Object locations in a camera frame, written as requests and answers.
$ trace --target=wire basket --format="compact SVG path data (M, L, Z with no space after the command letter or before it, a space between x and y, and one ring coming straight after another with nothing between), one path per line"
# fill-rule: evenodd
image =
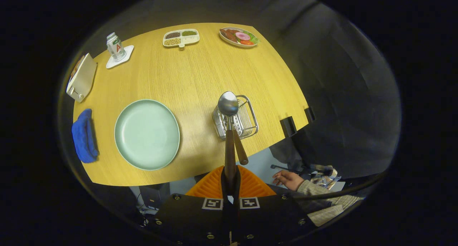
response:
M236 97L237 101L239 101L239 112L234 115L234 122L232 125L234 129L237 130L242 140L255 135L259 130L259 126L250 100L243 95L238 95ZM221 140L226 140L228 118L219 112L218 106L213 110L213 122L215 122L216 132L219 138Z

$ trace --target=spoon handle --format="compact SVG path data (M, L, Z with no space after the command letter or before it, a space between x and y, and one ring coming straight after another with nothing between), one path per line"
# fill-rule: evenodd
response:
M239 133L237 130L234 130L234 142L235 149L237 150L237 156L239 156L239 162L241 165L246 165L248 163L247 153L245 148L243 148L242 142L240 141Z
M226 130L226 154L224 159L224 176L228 195L234 193L235 180L235 149L234 130Z

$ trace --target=dark background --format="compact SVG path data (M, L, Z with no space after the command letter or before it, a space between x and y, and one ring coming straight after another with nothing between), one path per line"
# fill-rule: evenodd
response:
M4 0L4 97L7 145L2 178L5 185L3 238L29 244L108 245L147 243L144 236L108 212L85 191L64 166L54 130L59 70L69 50L97 23L137 0ZM415 144L422 136L442 139L436 122L429 86L419 86L445 65L434 63L440 47L450 44L450 0L320 0L359 27L390 63L401 90L403 134L394 163L382 185L354 212L308 243L371 243L397 241L448 242L451 226L447 202L453 183L441 176L447 149L436 151ZM451 55L440 56L451 63ZM13 86L6 80L13 77ZM422 114L413 114L420 105Z

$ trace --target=yellow table surface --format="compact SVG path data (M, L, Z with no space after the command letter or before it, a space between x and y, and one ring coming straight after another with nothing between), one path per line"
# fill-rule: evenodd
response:
M219 29L239 27L260 39L254 48L229 45ZM177 29L197 29L200 41L178 47L162 45L164 34ZM285 138L280 120L292 116L296 128L308 124L307 102L288 66L270 43L251 26L226 23L184 24L157 29L123 42L134 45L131 58L116 67L105 67L110 53L97 57L91 92L75 102L73 121L90 108L100 155L83 163L91 181L116 186L159 184L185 179L224 165L224 141L216 133L211 114L225 91L247 96L259 124L254 136L242 140L253 155ZM165 104L180 127L180 148L175 159L156 171L133 167L116 148L114 130L121 111L140 99Z

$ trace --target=white toaster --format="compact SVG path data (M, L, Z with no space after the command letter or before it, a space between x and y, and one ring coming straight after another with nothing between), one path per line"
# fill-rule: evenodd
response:
M91 91L97 63L91 55L87 53L76 68L77 71L75 75L70 78L68 82L67 94L75 99L75 101L81 103Z

